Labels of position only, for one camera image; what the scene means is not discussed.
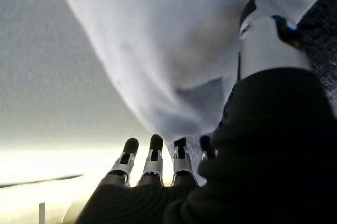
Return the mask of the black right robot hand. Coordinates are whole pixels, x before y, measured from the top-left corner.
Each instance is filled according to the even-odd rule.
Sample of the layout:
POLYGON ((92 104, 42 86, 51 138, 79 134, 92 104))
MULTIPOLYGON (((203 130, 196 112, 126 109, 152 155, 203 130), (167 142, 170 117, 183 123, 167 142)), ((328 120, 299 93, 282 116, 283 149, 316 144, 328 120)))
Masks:
POLYGON ((299 31, 270 0, 240 18, 238 81, 207 182, 125 189, 108 174, 77 223, 336 223, 336 118, 299 31))

